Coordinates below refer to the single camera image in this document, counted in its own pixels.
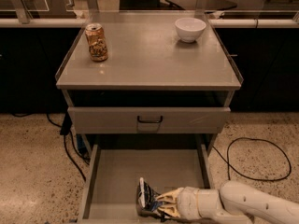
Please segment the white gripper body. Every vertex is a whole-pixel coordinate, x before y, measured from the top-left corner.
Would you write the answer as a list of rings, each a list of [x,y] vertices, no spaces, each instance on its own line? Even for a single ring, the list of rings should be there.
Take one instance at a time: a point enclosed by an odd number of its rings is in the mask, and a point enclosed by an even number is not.
[[[177,209],[182,218],[187,220],[196,220],[200,218],[197,203],[198,191],[199,189],[192,187],[179,189]]]

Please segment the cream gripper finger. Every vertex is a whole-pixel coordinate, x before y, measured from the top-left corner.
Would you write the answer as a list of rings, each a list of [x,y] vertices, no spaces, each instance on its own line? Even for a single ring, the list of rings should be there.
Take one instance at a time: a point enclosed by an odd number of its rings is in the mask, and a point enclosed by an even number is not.
[[[175,203],[179,194],[183,191],[183,188],[173,189],[166,193],[159,195],[156,200],[158,202]]]
[[[167,203],[160,206],[160,210],[171,217],[180,217],[177,205],[175,203]]]

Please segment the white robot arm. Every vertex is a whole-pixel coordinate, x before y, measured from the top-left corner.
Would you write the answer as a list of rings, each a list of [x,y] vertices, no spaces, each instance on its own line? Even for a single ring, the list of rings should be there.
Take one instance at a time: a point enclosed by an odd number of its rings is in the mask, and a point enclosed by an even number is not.
[[[299,204],[236,181],[219,189],[178,188],[156,198],[159,210],[189,221],[210,218],[220,224],[253,224],[259,217],[270,224],[299,224]]]

